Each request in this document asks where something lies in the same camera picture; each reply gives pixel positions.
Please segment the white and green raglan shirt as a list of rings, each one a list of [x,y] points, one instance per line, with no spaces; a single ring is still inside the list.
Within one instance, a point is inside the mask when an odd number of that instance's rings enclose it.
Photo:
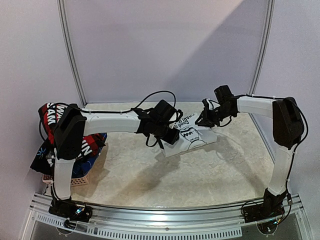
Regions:
[[[179,130],[179,139],[174,144],[169,144],[161,140],[163,155],[171,157],[182,152],[187,152],[217,141],[217,135],[209,127],[196,125],[198,113],[183,116],[173,127]]]

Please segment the red black plaid garment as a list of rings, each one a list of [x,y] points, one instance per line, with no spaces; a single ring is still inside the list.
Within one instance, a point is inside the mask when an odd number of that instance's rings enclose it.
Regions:
[[[38,109],[38,114],[40,117],[39,127],[44,128],[45,133],[47,134],[47,138],[44,140],[48,140],[53,146],[53,151],[55,148],[55,139],[54,139],[54,130],[60,118],[62,117],[65,109],[67,107],[63,104],[55,105],[53,102],[45,103],[42,107]],[[81,147],[82,150],[82,141],[77,144],[78,147]]]

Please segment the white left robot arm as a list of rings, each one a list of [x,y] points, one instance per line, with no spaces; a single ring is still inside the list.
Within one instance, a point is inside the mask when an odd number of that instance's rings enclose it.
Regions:
[[[82,151],[83,137],[97,133],[134,133],[173,145],[179,140],[179,130],[172,127],[183,116],[168,102],[161,100],[147,110],[98,111],[67,107],[54,129],[54,173],[52,194],[57,199],[55,209],[63,216],[74,213],[71,178],[76,158]]]

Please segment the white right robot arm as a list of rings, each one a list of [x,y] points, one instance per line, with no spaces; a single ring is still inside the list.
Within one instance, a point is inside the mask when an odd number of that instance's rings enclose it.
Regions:
[[[239,113],[256,114],[272,119],[273,140],[277,145],[275,163],[267,192],[278,197],[288,191],[293,159],[305,131],[302,114],[293,97],[230,95],[213,107],[208,98],[202,100],[203,111],[195,124],[201,127],[220,127],[225,118]]]

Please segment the pink plastic laundry basket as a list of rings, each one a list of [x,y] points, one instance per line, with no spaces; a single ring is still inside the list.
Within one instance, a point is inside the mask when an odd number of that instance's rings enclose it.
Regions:
[[[42,175],[42,182],[45,184],[51,185],[53,183],[53,177],[51,175]],[[78,177],[78,178],[72,178],[71,179],[71,186],[76,187],[76,186],[84,186],[89,184],[89,174],[86,174],[83,177]]]

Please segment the blue garment in basket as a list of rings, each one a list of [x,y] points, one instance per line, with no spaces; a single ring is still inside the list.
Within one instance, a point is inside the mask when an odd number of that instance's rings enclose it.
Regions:
[[[76,158],[71,178],[84,177],[94,166],[107,140],[107,133],[96,133],[83,137],[81,153]]]

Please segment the black printed garment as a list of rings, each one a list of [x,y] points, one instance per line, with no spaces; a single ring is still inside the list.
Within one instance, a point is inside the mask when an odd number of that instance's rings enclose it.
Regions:
[[[30,168],[44,175],[52,176],[54,173],[55,157],[53,146],[46,140],[39,147]]]

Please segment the front aluminium rail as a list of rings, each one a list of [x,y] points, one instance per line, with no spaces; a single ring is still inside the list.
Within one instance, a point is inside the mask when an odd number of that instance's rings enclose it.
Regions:
[[[284,212],[247,221],[247,208],[261,199],[203,207],[120,207],[91,204],[88,222],[70,222],[49,213],[50,196],[36,193],[23,240],[311,240],[313,234],[299,195]]]

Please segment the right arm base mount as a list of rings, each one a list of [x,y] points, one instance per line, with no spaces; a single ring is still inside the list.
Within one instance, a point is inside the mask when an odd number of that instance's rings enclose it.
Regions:
[[[266,189],[263,195],[263,202],[260,204],[251,200],[245,202],[240,209],[241,215],[244,217],[245,223],[257,222],[280,216],[280,219],[275,222],[275,224],[278,225],[287,217],[283,206],[285,198],[287,198],[288,205],[291,206],[292,196],[288,190],[285,190],[282,194],[273,195]]]

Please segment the right aluminium frame post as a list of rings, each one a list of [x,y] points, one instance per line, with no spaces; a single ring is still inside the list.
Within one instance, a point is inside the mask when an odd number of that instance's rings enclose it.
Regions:
[[[253,79],[248,89],[249,95],[252,95],[255,93],[258,82],[259,82],[260,74],[263,68],[263,63],[266,56],[268,41],[269,41],[271,27],[272,27],[274,7],[275,7],[275,0],[268,0],[265,19],[264,19],[264,25],[262,29],[263,30],[262,38],[261,38],[260,47],[258,51],[258,58],[254,68]]]

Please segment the aluminium frame post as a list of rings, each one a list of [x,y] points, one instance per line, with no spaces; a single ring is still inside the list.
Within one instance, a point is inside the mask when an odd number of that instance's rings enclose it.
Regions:
[[[265,19],[264,19],[264,25],[262,29],[263,30],[262,38],[261,38],[260,47],[258,51],[258,58],[254,68],[253,79],[248,89],[249,95],[252,95],[255,93],[258,82],[259,82],[260,74],[263,68],[263,63],[266,56],[268,41],[269,41],[271,27],[272,27],[274,7],[275,7],[275,0],[268,0]]]
[[[64,40],[64,45],[66,49],[67,58],[70,65],[71,74],[75,84],[76,91],[78,93],[79,101],[82,106],[85,106],[88,102],[85,96],[84,87],[81,81],[81,77],[78,71],[75,53],[73,49],[71,34],[69,30],[68,18],[67,18],[67,9],[65,0],[57,0],[58,13],[60,18],[62,36]]]

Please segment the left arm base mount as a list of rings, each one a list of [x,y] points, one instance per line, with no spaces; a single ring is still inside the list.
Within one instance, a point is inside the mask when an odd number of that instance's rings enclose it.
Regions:
[[[72,200],[53,199],[48,212],[52,215],[69,219],[70,221],[88,223],[93,215],[93,208]]]

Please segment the left aluminium frame post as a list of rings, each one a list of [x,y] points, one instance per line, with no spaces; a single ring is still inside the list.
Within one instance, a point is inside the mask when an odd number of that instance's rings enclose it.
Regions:
[[[71,74],[75,84],[76,91],[78,93],[79,101],[82,106],[85,106],[88,102],[85,96],[84,87],[81,81],[81,77],[78,71],[75,53],[73,49],[71,34],[69,30],[68,18],[67,18],[67,9],[65,0],[57,0],[58,13],[60,18],[62,36],[64,40],[64,45],[66,49],[67,58],[70,65]]]

